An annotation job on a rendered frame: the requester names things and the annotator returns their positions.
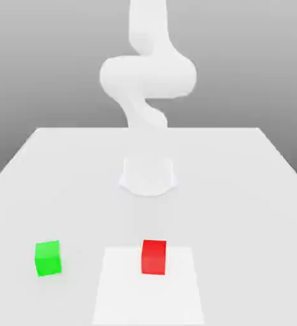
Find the small red cube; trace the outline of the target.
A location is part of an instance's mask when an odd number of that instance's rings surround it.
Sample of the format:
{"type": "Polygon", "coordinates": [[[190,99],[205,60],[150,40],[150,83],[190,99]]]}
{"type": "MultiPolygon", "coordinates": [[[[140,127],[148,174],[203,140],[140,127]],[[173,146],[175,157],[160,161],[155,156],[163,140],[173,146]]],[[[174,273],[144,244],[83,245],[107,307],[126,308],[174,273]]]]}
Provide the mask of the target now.
{"type": "Polygon", "coordinates": [[[142,243],[141,272],[165,275],[167,242],[145,239],[142,243]]]}

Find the small green cube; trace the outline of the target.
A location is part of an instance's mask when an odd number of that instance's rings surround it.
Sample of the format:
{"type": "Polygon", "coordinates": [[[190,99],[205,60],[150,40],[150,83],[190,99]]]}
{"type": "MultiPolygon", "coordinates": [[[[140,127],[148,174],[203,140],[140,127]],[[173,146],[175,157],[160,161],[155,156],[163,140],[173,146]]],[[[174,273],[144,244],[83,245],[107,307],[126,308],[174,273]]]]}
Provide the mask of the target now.
{"type": "Polygon", "coordinates": [[[34,261],[38,276],[61,273],[60,242],[47,241],[36,243],[34,261]]]}

